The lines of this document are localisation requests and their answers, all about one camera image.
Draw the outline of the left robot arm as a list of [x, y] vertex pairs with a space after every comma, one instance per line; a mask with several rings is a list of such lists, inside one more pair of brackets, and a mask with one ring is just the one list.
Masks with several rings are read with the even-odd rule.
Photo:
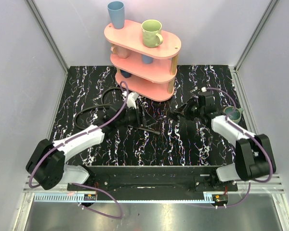
[[101, 144], [108, 134], [120, 127], [141, 128], [150, 131], [157, 121], [138, 107], [110, 106], [92, 125], [58, 141], [41, 140], [30, 157], [26, 171], [30, 174], [29, 187], [49, 190], [59, 183], [76, 183], [88, 191], [94, 186], [95, 174], [86, 166], [68, 165], [68, 161], [82, 151]]

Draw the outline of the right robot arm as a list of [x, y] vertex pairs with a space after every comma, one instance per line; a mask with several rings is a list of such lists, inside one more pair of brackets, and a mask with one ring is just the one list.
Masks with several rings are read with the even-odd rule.
[[219, 191], [228, 181], [249, 181], [267, 183], [276, 172], [270, 140], [265, 134], [254, 134], [236, 123], [230, 116], [219, 111], [213, 93], [199, 92], [196, 98], [175, 109], [171, 116], [178, 120], [183, 117], [193, 121], [198, 118], [202, 124], [221, 135], [235, 149], [232, 164], [216, 168], [209, 178], [210, 187]]

